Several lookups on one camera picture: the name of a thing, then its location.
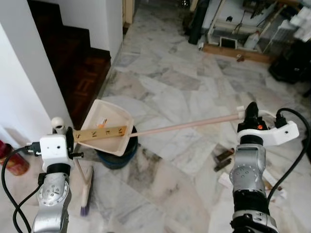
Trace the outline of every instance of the marble floor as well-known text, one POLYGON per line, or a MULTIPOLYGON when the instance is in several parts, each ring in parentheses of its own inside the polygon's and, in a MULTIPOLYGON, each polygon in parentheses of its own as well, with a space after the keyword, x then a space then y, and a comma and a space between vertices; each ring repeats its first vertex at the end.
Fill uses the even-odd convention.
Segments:
MULTIPOLYGON (((142 3, 124 39, 119 58, 99 99, 130 112, 138 131, 224 116, 256 101, 275 112, 291 107, 307 118, 310 99, 305 83, 275 81, 267 64, 203 53, 182 32, 183 11, 163 0, 142 3)), ((237 145, 236 122, 208 125, 139 138, 139 149, 123 169, 109 170, 94 150, 85 151, 82 167, 94 165, 90 213, 80 217, 81 186, 70 176, 69 233, 229 233, 232 190, 218 183, 213 156, 237 145)), ((303 126, 297 120, 303 137, 303 126)), ((267 148, 267 170, 280 178, 301 150, 295 139, 267 148)), ((17 201, 35 188, 41 161, 29 158, 31 170, 8 176, 17 201)), ((311 232, 311 166, 307 158, 283 184, 288 196, 270 204, 281 233, 311 232)), ((0 191, 3 232, 14 232, 13 208, 0 191)), ((23 207, 29 220, 37 212, 35 197, 23 207)))

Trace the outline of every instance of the dustpan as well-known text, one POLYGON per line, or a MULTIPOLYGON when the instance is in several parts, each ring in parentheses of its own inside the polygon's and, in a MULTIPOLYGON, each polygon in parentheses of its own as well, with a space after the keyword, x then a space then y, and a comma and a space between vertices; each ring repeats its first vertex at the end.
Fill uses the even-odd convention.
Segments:
POLYGON ((129 142, 134 119, 126 110, 103 100, 95 100, 83 123, 81 130, 97 129, 105 120, 105 128, 126 126, 124 136, 105 139, 89 140, 79 144, 100 150, 106 153, 122 156, 129 142))

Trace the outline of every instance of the staircase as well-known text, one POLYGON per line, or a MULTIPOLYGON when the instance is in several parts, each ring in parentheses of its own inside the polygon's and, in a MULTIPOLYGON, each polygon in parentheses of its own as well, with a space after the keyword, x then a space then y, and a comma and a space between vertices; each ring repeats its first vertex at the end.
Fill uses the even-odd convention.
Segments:
POLYGON ((88 29, 64 26, 59 5, 27 1, 75 129, 80 129, 110 68, 110 53, 91 48, 88 29))

